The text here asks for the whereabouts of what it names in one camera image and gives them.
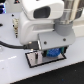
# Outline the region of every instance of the white casing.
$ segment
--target white casing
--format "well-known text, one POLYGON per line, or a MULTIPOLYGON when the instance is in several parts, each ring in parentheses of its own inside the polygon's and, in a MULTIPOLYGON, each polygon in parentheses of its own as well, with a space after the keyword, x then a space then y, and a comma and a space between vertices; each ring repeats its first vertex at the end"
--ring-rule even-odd
POLYGON ((6 0, 5 7, 6 13, 16 13, 22 11, 21 0, 20 3, 14 4, 15 0, 6 0))
POLYGON ((50 15, 46 19, 60 18, 64 11, 64 2, 62 0, 22 0, 23 11, 30 20, 35 20, 33 17, 36 9, 48 6, 50 7, 50 15))
POLYGON ((30 41, 38 40, 38 33, 52 31, 53 20, 30 21, 22 12, 19 17, 18 36, 21 44, 28 44, 30 41))

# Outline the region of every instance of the gray surface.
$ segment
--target gray surface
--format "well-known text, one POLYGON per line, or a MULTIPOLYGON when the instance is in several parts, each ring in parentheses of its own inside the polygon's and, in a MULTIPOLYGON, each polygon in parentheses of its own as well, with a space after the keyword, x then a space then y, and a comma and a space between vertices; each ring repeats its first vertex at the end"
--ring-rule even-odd
POLYGON ((40 41, 42 50, 63 47, 74 43, 75 34, 73 30, 68 36, 61 36, 57 34, 56 31, 40 33, 39 41, 40 41))

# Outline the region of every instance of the blue component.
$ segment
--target blue component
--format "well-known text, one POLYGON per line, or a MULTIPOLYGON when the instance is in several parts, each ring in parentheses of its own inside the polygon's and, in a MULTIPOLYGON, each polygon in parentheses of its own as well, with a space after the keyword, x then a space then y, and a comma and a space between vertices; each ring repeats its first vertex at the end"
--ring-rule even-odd
POLYGON ((2 8, 0 8, 0 14, 2 14, 3 13, 3 9, 2 8))
POLYGON ((5 9, 5 10, 4 10, 4 12, 6 13, 6 7, 5 7, 5 3, 4 3, 4 9, 5 9))
POLYGON ((61 53, 60 48, 50 49, 47 51, 48 57, 57 57, 61 53))

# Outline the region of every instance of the cable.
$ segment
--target cable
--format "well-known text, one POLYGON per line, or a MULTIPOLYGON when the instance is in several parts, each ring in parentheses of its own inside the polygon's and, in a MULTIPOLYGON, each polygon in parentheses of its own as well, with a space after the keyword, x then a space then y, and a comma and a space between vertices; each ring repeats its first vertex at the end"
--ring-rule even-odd
POLYGON ((23 46, 10 45, 10 44, 6 44, 2 41, 0 41, 0 45, 8 47, 8 48, 13 48, 13 49, 23 49, 23 46))
POLYGON ((8 47, 8 48, 12 48, 12 49, 33 49, 33 50, 39 50, 38 41, 31 42, 28 45, 24 45, 24 46, 10 45, 10 44, 7 44, 7 43, 4 43, 4 42, 0 41, 0 45, 8 47))

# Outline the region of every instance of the connector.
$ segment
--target connector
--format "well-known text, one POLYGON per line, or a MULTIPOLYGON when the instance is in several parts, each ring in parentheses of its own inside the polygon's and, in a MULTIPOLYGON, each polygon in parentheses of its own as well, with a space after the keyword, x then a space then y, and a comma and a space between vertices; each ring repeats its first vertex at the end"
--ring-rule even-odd
POLYGON ((28 45, 24 45, 24 49, 39 50, 38 41, 29 42, 28 45))

